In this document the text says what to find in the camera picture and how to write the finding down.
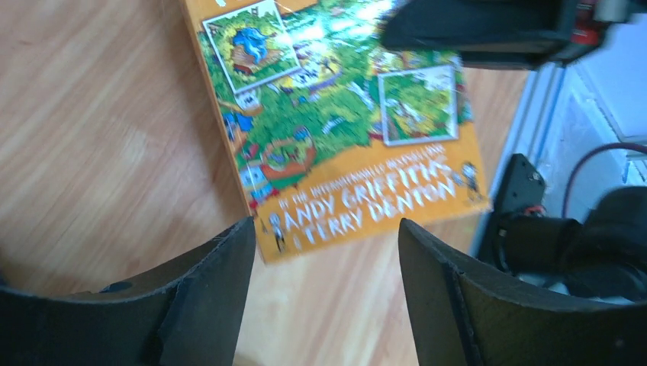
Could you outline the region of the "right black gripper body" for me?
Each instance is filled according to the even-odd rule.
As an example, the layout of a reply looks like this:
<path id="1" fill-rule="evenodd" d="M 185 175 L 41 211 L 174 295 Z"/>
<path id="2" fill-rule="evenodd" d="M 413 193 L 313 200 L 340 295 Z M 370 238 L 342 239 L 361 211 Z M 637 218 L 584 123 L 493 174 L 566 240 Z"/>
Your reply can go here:
<path id="1" fill-rule="evenodd" d="M 573 63 L 593 53 L 604 45 L 612 26 L 628 24 L 634 15 L 645 13 L 646 1 L 577 1 L 568 42 L 555 54 L 555 61 Z"/>

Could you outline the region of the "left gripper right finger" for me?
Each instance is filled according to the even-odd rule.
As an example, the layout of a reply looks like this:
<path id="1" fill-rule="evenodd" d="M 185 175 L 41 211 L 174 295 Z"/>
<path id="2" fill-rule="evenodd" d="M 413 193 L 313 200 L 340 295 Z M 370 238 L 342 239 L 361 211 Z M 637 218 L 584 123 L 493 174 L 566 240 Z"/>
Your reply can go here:
<path id="1" fill-rule="evenodd" d="M 398 251 L 421 365 L 644 365 L 646 305 L 528 284 L 403 219 Z"/>

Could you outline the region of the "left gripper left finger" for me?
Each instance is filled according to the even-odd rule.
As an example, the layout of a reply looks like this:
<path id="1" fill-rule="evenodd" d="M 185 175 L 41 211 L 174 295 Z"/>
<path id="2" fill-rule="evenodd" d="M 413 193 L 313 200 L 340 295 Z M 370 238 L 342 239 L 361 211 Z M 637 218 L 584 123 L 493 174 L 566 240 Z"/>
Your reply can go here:
<path id="1" fill-rule="evenodd" d="M 256 252 L 251 218 L 99 292 L 1 289 L 3 365 L 231 365 Z"/>

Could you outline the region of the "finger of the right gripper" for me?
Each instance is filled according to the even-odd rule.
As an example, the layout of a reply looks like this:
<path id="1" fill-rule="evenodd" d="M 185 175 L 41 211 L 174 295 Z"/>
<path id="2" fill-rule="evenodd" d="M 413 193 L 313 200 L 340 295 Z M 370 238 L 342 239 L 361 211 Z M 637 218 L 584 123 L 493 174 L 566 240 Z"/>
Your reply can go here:
<path id="1" fill-rule="evenodd" d="M 388 50 L 456 51 L 467 67 L 537 69 L 571 42 L 576 1 L 407 1 L 387 16 Z"/>

